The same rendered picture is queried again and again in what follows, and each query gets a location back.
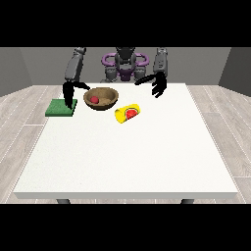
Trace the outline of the green square pad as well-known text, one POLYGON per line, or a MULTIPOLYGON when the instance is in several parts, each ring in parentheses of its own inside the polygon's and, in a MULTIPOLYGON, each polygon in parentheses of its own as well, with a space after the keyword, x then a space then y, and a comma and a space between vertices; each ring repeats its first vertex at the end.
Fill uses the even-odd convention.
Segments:
POLYGON ((71 108, 65 105, 64 99, 52 99, 46 112, 46 117, 71 117, 74 114, 77 100, 73 100, 71 108))

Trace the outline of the yellow cup with melon print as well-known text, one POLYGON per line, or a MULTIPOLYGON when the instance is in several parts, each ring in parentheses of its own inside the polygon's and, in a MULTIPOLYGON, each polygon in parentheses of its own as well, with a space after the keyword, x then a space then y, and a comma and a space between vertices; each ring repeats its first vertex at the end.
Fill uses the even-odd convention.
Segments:
POLYGON ((124 107, 121 107, 115 111, 115 118, 120 123, 132 119, 140 113, 140 108, 137 104, 130 104, 124 107))

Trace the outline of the brown wooden bowl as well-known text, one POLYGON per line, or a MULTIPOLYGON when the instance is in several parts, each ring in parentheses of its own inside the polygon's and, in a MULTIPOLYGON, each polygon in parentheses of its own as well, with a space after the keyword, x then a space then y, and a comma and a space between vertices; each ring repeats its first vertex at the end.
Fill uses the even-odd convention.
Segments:
POLYGON ((112 108, 117 103, 118 99, 118 91, 111 87, 91 88, 83 95, 85 104, 96 111, 105 111, 112 108), (98 98, 97 104, 91 102, 92 97, 98 98))

